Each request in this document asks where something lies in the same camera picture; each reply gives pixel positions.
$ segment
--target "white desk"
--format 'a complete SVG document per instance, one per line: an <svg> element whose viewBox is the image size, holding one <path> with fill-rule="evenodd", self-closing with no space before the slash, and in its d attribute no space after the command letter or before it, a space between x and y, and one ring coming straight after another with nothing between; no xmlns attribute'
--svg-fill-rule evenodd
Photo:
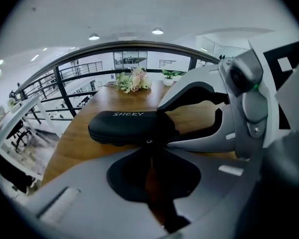
<svg viewBox="0 0 299 239"><path fill-rule="evenodd" d="M18 161L16 161L14 158L12 158L8 153L6 153L2 149L2 145L4 144L4 141L6 140L9 133L13 130L15 125L22 119L26 121L28 126L31 128L31 131L35 133L35 129L33 126L29 123L27 118L25 117L25 114L33 108L35 105L38 105L38 108L40 112L42 113L43 117L49 124L49 126L52 128L52 130L61 137L62 133L59 131L59 129L53 124L52 120L50 119L49 115L46 113L45 109L42 106L42 103L40 102L39 96L35 96L29 99L26 99L22 102L22 106L13 114L9 112L3 120L0 122L1 128L0 128L0 155L8 161L10 164L21 170L27 175L30 175L34 178L37 178L39 180L42 180L43 175L37 174L30 169L26 168L22 164L20 164Z"/></svg>

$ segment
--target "pink flower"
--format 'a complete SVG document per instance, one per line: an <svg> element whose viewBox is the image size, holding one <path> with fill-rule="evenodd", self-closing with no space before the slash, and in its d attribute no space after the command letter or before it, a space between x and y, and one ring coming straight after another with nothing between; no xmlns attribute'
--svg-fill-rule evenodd
<svg viewBox="0 0 299 239"><path fill-rule="evenodd" d="M136 87L132 87L132 91L135 92L135 91L138 91L139 90L139 87L136 86Z"/></svg>
<svg viewBox="0 0 299 239"><path fill-rule="evenodd" d="M132 86L133 87L137 86L138 84L140 84L140 81L141 81L141 77L139 75L133 76Z"/></svg>
<svg viewBox="0 0 299 239"><path fill-rule="evenodd" d="M144 72L143 70L141 70L140 73L139 73L140 79L141 80L144 79L145 75L146 75L146 72Z"/></svg>

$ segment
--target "black railing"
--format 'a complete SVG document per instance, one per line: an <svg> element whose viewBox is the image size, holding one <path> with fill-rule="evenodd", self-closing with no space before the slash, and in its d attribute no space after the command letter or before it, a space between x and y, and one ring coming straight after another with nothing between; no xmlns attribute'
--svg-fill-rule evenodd
<svg viewBox="0 0 299 239"><path fill-rule="evenodd" d="M76 116L76 111L80 110L81 107L73 107L69 98L77 97L77 96L86 96L86 95L94 95L97 91L92 90L88 92L80 92L74 94L67 94L65 87L72 81L97 76L97 75L105 75L105 74L113 74L113 73L121 73L121 72L130 72L129 69L115 69L108 68L103 70L102 62L93 62L89 64L75 65L69 68L65 68L59 70L59 66L71 62L76 61L77 59L88 57L101 53L108 52L116 52L116 51L138 51L138 50L146 50L146 51L156 51L156 52L165 52L165 53L173 53L186 57L190 57L188 70L194 69L196 67L197 60L202 60L211 63L218 63L219 59L214 58L206 53L202 53L200 51L190 49L187 47L169 44L169 43L161 43L161 42L149 42L149 41L120 41L120 42L110 42L103 43L95 46L89 46L83 49L79 49L77 51L73 51L67 55L64 55L50 64L43 67L41 70L32 75L23 85L21 85L17 90L16 94L20 94L22 99L30 98L34 95L40 95L40 100L42 103L60 100L63 99L63 103L60 108L47 110L49 112L60 112L60 111L69 111L73 117ZM160 73L161 70L158 69L147 69L148 72L151 73ZM60 92L60 96L52 97L53 93L57 91ZM31 110L34 118L38 122L43 120L42 118L38 118L36 114L37 111ZM52 118L53 120L71 120L72 118Z"/></svg>
<svg viewBox="0 0 299 239"><path fill-rule="evenodd" d="M170 65L171 63L176 62L176 60L160 60L159 61L159 68L164 67L166 65Z"/></svg>

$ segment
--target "handrail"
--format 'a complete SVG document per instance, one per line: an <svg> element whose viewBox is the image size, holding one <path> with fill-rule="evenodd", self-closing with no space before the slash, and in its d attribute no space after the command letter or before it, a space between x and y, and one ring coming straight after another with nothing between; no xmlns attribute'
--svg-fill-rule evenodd
<svg viewBox="0 0 299 239"><path fill-rule="evenodd" d="M85 66L85 65L96 64L96 63L101 63L101 61L92 62L92 63L86 63L86 64L80 64L80 65L76 65L76 66L70 66L70 67L67 67L67 68L61 69L61 70L60 70L60 72L62 72L62 71L64 71L64 70L67 70L67 69L70 69L70 68L73 68L73 67Z"/></svg>
<svg viewBox="0 0 299 239"><path fill-rule="evenodd" d="M172 53L177 55L182 55L186 57L190 57L188 70L192 70L196 67L197 60L203 60L206 62L211 63L218 63L219 59L214 58L206 53L200 52L198 50L190 49L187 47L170 44L170 43L163 43L163 42L151 42L151 41L118 41L118 42L109 42L109 43L102 43L94 46L89 46L83 49L79 49L77 51L73 51L67 55L64 55L63 57L60 57L53 62L49 63L48 65L41 68L38 72L33 74L27 81L25 81L24 84L22 84L17 90L16 94L21 95L21 99L27 99L30 95L36 95L38 92L42 92L40 96L44 96L44 98L41 100L41 102L48 102L58 99L63 99L65 105L67 106L67 109L72 114L73 117L76 116L75 110L79 110L78 108L75 108L72 106L71 101L69 100L70 97L76 97L80 95L94 95L97 91L92 90L85 93L75 93L68 95L65 90L65 86L67 83L72 82L73 80L85 78L85 77L91 77L96 75L103 75L103 74L115 74L115 73L121 73L121 72L130 72L129 69L115 69L113 70L105 70L105 71L98 71L98 64L100 64L100 69L103 69L102 61L92 62L92 63L86 63L81 65L74 65L68 68L64 68L62 70L59 70L59 66L71 62L74 60L77 60L79 58L88 57L100 53L109 53L109 52L115 52L115 51L139 51L139 50L147 50L147 51L154 51L154 52L165 52L165 53ZM68 72L65 73L65 75L62 74L62 71L69 70L71 68L77 68L79 70L79 74L75 76L76 73L68 74ZM53 71L53 73L48 73L48 75L44 75L46 72ZM155 72L159 73L160 69L147 69L148 72ZM47 86L43 86L44 83L49 82L45 81L44 83L41 82L42 79L47 78L48 76L54 76L53 77L53 83L48 84ZM25 93L25 90L30 87L31 85L34 86L35 83L39 82L40 86L37 86L30 90L28 93ZM58 86L57 89L54 91L47 93L44 91L45 89L51 87ZM55 91L60 91L61 96L50 98L48 99L47 96L51 95ZM65 111L63 109L54 109L50 111ZM33 114L34 118L38 120L39 123L42 118L38 118L36 116L36 113L34 110L31 110L31 113Z"/></svg>
<svg viewBox="0 0 299 239"><path fill-rule="evenodd" d="M31 118L31 117L26 117L28 120L45 120L45 118ZM73 120L72 118L50 118L50 120L62 120L62 121L71 121Z"/></svg>
<svg viewBox="0 0 299 239"><path fill-rule="evenodd" d="M199 59L204 60L206 62L218 63L220 60L214 58L211 55L200 52L198 50L194 50L191 48L183 47L176 44L164 43L164 42L152 42L152 41L117 41L117 42L108 42L101 43L93 46L88 46L76 51L73 51L69 54L66 54L51 63L47 64L35 74L33 74L24 84L22 84L17 90L16 93L20 93L24 86L29 85L37 78L39 78L42 74L59 67L65 63L71 62L73 60L77 60L83 57L88 57L101 53L115 52L115 51L125 51L128 49L129 51L137 51L137 50L147 50L147 51L156 51L156 52L165 52L165 53L173 53L177 55L182 55L186 57L190 57L191 59Z"/></svg>
<svg viewBox="0 0 299 239"><path fill-rule="evenodd" d="M74 107L73 109L75 110L80 110L82 109L82 107ZM68 111L70 109L68 108L61 108L61 109L52 109L52 110L45 110L47 113L50 113L50 112L63 112L63 111ZM41 113L41 111L34 111L33 113L35 114L39 114Z"/></svg>

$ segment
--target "wooden table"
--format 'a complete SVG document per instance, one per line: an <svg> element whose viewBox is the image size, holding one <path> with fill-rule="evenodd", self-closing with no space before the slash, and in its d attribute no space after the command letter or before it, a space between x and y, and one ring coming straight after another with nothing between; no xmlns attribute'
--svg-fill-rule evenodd
<svg viewBox="0 0 299 239"><path fill-rule="evenodd" d="M72 166L85 160L110 155L136 146L113 146L100 144L91 139L88 124L101 111L141 112L156 111L160 101L170 87L162 81L153 82L149 90L137 92L118 91L117 86L102 87L73 119L58 142L58 145L46 168L42 185L53 180ZM210 101L197 105L179 107L168 115L175 122L176 129L181 133L211 126L214 123L216 106ZM229 153L203 153L216 157L235 158Z"/></svg>

